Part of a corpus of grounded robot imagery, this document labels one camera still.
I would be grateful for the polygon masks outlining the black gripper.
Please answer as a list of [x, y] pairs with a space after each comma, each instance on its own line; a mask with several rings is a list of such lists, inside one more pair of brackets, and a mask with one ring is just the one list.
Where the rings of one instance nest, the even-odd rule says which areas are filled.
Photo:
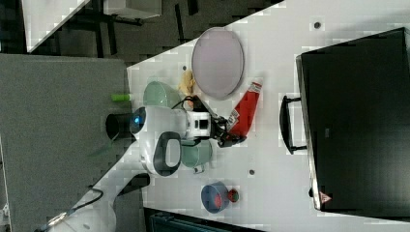
[[244, 142], [247, 138], [227, 130], [227, 120], [223, 117], [211, 119], [211, 137], [215, 139], [220, 148], [232, 147]]

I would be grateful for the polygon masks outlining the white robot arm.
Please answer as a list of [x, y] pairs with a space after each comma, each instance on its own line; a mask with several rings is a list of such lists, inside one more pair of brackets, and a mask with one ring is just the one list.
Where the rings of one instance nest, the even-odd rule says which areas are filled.
[[227, 129], [228, 121], [210, 109], [185, 110], [165, 106], [142, 106], [130, 118], [135, 138], [125, 154], [68, 211], [50, 219], [34, 232], [115, 232], [114, 201], [139, 174], [168, 177], [178, 169], [168, 157], [182, 158], [182, 142], [214, 139], [220, 147], [245, 140]]

